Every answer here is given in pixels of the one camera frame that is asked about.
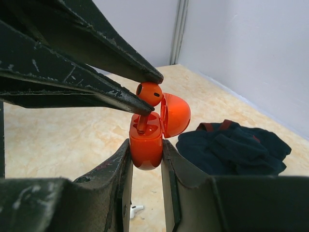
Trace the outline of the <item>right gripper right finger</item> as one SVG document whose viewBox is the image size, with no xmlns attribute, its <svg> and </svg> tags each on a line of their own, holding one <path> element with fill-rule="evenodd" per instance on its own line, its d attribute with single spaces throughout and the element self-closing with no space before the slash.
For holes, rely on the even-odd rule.
<svg viewBox="0 0 309 232">
<path fill-rule="evenodd" d="M 305 176 L 208 175 L 163 142 L 161 163 L 168 232 L 306 232 Z"/>
</svg>

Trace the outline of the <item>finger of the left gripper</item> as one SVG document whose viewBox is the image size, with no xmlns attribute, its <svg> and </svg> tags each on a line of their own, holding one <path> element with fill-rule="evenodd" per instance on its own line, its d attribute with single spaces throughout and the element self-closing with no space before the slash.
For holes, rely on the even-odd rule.
<svg viewBox="0 0 309 232">
<path fill-rule="evenodd" d="M 74 61 L 136 82 L 164 80 L 92 0 L 16 0 L 14 15 L 36 40 Z"/>
<path fill-rule="evenodd" d="M 107 107 L 139 115 L 154 110 L 119 83 L 4 21 L 0 23 L 0 99 L 25 108 Z"/>
</svg>

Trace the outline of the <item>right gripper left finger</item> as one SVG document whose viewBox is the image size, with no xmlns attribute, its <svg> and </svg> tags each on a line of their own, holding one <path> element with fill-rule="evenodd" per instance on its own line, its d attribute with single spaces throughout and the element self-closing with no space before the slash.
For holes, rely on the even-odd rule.
<svg viewBox="0 0 309 232">
<path fill-rule="evenodd" d="M 93 170 L 70 181 L 0 181 L 3 232 L 127 232 L 133 165 L 129 141 Z"/>
</svg>

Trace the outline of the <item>orange earbud case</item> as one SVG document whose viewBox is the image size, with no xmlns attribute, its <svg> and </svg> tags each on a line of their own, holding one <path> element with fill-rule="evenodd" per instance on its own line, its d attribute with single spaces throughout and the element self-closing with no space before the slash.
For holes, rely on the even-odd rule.
<svg viewBox="0 0 309 232">
<path fill-rule="evenodd" d="M 151 112 L 144 133 L 138 132 L 141 116 L 134 114 L 129 128 L 129 145 L 133 164 L 141 170 L 158 167 L 163 156 L 163 139 L 185 131 L 191 120 L 189 104 L 182 98 L 164 93 L 160 113 Z"/>
</svg>

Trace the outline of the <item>orange earbud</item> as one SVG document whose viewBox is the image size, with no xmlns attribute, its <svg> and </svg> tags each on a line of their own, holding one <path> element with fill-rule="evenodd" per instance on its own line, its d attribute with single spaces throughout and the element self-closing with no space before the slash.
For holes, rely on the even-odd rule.
<svg viewBox="0 0 309 232">
<path fill-rule="evenodd" d="M 152 82 L 144 82 L 138 85 L 136 95 L 152 107 L 157 106 L 163 98 L 162 89 L 158 84 Z M 145 133 L 149 114 L 147 116 L 140 116 L 137 125 L 138 133 Z"/>
</svg>

